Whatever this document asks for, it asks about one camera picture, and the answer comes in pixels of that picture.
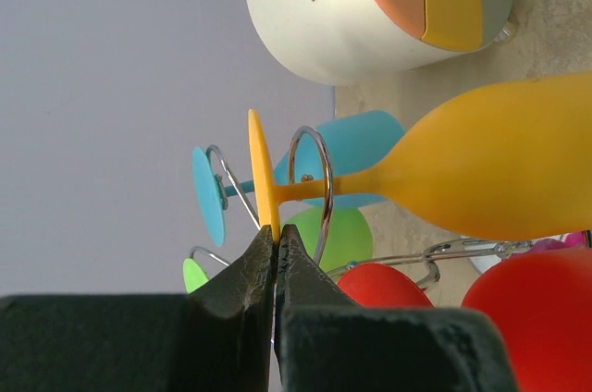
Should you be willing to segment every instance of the gray wall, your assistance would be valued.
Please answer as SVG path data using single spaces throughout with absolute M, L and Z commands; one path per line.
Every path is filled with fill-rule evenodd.
M 244 0 L 0 0 L 0 295 L 182 291 L 189 248 L 214 248 L 191 150 L 249 178 L 251 107 L 278 160 L 333 90 L 275 62 Z M 234 259 L 238 200 L 228 229 Z

